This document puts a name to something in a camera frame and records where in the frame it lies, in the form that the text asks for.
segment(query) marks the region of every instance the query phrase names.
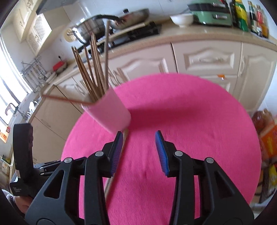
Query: gas stove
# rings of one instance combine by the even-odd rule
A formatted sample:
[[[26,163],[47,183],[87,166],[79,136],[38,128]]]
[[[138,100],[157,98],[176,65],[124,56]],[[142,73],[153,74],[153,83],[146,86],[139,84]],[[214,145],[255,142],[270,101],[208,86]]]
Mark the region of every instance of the gas stove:
[[[109,43],[109,48],[113,49],[118,46],[127,44],[132,41],[139,40],[141,38],[150,37],[153,35],[158,35],[160,33],[161,25],[156,25],[154,22],[150,22],[149,24],[137,28],[135,30],[131,30],[129,32],[126,32],[125,34],[120,35],[116,39],[114,39],[112,42]],[[82,52],[85,47],[89,46],[89,44],[83,45],[80,48],[78,48],[78,52]],[[104,52],[104,42],[98,46],[98,52],[101,54]]]

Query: pink felt mat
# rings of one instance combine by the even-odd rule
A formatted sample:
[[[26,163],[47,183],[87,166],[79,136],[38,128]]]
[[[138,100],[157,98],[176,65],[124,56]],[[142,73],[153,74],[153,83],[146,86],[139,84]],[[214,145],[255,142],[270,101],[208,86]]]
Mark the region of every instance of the pink felt mat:
[[[145,76],[119,86],[116,93],[132,121],[107,201],[111,224],[169,222],[175,179],[162,173],[154,140],[157,130],[192,158],[213,157],[247,202],[251,201],[260,174],[259,142],[250,117],[229,93],[184,74]],[[67,139],[62,159],[88,157],[113,139],[84,113]],[[83,179],[79,195],[83,218],[82,190]],[[199,187],[195,192],[199,216]]]

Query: window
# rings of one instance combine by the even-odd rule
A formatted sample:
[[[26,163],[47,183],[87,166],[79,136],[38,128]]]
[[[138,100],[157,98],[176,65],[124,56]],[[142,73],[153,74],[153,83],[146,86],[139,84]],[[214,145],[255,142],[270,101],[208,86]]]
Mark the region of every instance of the window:
[[[6,129],[12,119],[14,106],[18,106],[28,93],[31,93],[31,89],[14,65],[0,36],[0,138],[3,141],[7,139]]]

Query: faucet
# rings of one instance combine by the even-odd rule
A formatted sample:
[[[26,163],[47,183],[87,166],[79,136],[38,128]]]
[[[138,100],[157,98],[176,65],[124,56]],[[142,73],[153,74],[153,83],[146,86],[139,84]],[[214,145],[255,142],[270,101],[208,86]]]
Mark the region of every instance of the faucet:
[[[12,114],[12,116],[15,116],[15,115],[16,115],[16,112],[19,112],[23,119],[25,119],[25,120],[28,119],[28,117],[24,114],[24,111],[20,112],[20,111],[18,110],[18,106],[15,106],[15,105],[12,104],[12,103],[9,103],[9,104],[7,105],[7,108],[5,109],[5,114],[6,114],[6,115],[8,115],[8,110],[12,108],[12,105],[13,105],[13,107],[15,107],[15,110],[14,110],[14,113]]]

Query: green appliance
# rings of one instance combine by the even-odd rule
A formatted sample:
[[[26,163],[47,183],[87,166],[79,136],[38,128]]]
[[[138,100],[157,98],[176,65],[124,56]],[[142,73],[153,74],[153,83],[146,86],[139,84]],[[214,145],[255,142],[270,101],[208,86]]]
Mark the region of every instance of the green appliance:
[[[193,0],[188,7],[197,23],[228,27],[233,25],[228,4],[223,4],[220,0]]]

